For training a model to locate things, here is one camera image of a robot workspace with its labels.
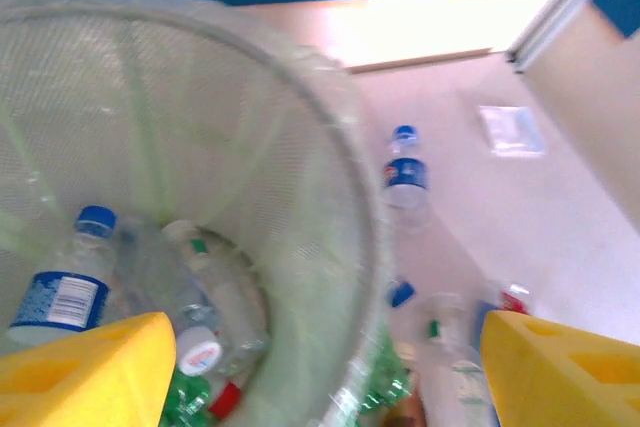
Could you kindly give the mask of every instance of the blue label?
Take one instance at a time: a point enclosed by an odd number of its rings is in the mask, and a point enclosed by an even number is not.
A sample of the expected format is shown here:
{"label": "blue label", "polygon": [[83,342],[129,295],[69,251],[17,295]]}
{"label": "blue label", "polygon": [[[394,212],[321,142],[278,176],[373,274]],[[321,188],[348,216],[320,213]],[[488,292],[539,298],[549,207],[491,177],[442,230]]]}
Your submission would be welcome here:
{"label": "blue label", "polygon": [[384,168],[385,186],[415,185],[426,189],[427,166],[418,159],[402,157],[395,159]]}
{"label": "blue label", "polygon": [[84,332],[97,327],[109,287],[87,275],[40,272],[33,276],[11,327],[34,325]]}

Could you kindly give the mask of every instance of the yellow plastic part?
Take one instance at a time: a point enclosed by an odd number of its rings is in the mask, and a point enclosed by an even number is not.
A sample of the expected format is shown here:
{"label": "yellow plastic part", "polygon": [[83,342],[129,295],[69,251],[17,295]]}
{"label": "yellow plastic part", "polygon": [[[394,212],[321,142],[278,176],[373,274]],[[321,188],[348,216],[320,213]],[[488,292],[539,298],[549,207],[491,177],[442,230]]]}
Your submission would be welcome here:
{"label": "yellow plastic part", "polygon": [[162,313],[0,358],[1,427],[157,427],[175,366]]}
{"label": "yellow plastic part", "polygon": [[640,426],[640,347],[515,312],[485,321],[502,427]]}

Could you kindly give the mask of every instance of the floor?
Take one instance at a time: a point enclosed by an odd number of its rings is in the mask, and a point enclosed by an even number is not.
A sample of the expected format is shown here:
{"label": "floor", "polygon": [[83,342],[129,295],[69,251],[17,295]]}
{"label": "floor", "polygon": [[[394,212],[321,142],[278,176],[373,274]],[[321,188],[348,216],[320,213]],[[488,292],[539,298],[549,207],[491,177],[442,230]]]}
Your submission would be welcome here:
{"label": "floor", "polygon": [[[433,215],[422,232],[397,235],[399,271],[419,297],[454,291],[471,307],[485,278],[515,280],[535,315],[640,344],[640,237],[501,55],[354,78],[380,166],[395,125],[422,134]],[[547,155],[492,156],[479,105],[530,107]],[[392,330],[408,339],[420,314],[405,312]]]}

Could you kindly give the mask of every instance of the green mesh basket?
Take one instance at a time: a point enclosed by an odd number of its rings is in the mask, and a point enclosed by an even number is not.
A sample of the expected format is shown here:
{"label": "green mesh basket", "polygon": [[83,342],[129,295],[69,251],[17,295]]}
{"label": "green mesh basket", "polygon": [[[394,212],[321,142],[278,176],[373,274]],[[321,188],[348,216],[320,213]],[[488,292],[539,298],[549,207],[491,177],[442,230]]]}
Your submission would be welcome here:
{"label": "green mesh basket", "polygon": [[339,68],[220,4],[0,0],[2,327],[82,206],[192,219],[268,297],[272,349],[225,425],[343,425],[391,270],[356,131]]}

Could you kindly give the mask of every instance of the red bottle cap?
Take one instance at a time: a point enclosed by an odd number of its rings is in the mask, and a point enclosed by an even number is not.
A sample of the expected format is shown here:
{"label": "red bottle cap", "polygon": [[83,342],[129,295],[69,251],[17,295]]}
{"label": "red bottle cap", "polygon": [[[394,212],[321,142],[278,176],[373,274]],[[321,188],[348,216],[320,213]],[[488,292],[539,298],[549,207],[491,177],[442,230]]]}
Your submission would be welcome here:
{"label": "red bottle cap", "polygon": [[223,420],[240,402],[241,397],[242,391],[238,386],[228,382],[218,398],[209,407],[209,412],[215,415],[216,419]]}

